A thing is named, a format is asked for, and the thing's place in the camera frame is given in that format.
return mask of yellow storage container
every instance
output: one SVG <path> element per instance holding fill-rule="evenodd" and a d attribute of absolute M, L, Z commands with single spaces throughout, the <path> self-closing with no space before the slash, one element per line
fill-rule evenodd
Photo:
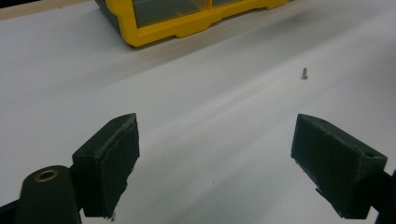
<path fill-rule="evenodd" d="M 254 8 L 280 7 L 289 0 L 95 0 L 122 38 L 139 47 L 169 36 L 207 29 L 223 18 Z"/>

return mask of white surface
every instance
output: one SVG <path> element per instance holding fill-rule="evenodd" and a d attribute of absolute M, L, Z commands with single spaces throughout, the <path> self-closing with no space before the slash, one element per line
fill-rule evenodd
<path fill-rule="evenodd" d="M 135 112 L 117 223 L 374 223 L 339 218 L 290 147 L 305 113 L 396 169 L 395 21 L 393 0 L 296 0 L 139 50 L 94 2 L 0 21 L 0 204 Z"/>

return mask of clear plastic compartment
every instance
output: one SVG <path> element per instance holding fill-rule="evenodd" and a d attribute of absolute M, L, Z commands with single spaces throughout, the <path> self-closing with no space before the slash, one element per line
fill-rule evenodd
<path fill-rule="evenodd" d="M 240 0 L 213 0 L 212 5 L 213 5 L 213 7 L 218 7 L 218 6 L 222 6 L 222 5 L 232 3 L 232 2 L 237 2 L 237 1 L 240 1 Z"/>
<path fill-rule="evenodd" d="M 206 0 L 134 0 L 133 4 L 137 27 L 143 27 L 200 11 Z"/>

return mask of screw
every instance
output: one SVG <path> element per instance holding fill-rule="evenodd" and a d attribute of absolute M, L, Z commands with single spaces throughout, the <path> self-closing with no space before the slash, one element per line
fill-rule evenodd
<path fill-rule="evenodd" d="M 303 70 L 303 76 L 301 77 L 302 80 L 308 79 L 308 69 L 305 67 Z"/>

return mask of brass insert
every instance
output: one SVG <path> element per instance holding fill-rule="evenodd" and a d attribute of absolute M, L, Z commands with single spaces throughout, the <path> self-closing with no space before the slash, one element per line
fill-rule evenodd
<path fill-rule="evenodd" d="M 35 176 L 35 182 L 43 183 L 55 178 L 59 174 L 57 170 L 46 170 Z"/>

